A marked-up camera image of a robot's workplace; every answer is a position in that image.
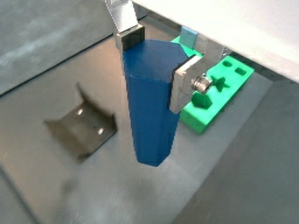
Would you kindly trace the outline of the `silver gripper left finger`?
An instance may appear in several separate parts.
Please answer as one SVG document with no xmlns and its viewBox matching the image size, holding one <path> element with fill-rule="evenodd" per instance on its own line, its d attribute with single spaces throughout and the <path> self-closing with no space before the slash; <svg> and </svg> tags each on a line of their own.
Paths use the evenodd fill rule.
<svg viewBox="0 0 299 224">
<path fill-rule="evenodd" d="M 116 27 L 116 47 L 123 53 L 145 40 L 145 28 L 137 23 L 131 0 L 105 0 L 105 5 Z"/>
</svg>

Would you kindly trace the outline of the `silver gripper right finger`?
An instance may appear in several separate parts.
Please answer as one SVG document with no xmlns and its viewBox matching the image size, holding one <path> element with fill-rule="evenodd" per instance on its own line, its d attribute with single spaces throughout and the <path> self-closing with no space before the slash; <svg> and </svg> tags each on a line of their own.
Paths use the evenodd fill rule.
<svg viewBox="0 0 299 224">
<path fill-rule="evenodd" d="M 193 54 L 172 71 L 172 92 L 169 110 L 179 114 L 189 103 L 192 93 L 205 94 L 212 81 L 207 78 L 208 70 L 228 56 L 231 50 L 207 39 L 203 44 L 203 56 Z"/>
</svg>

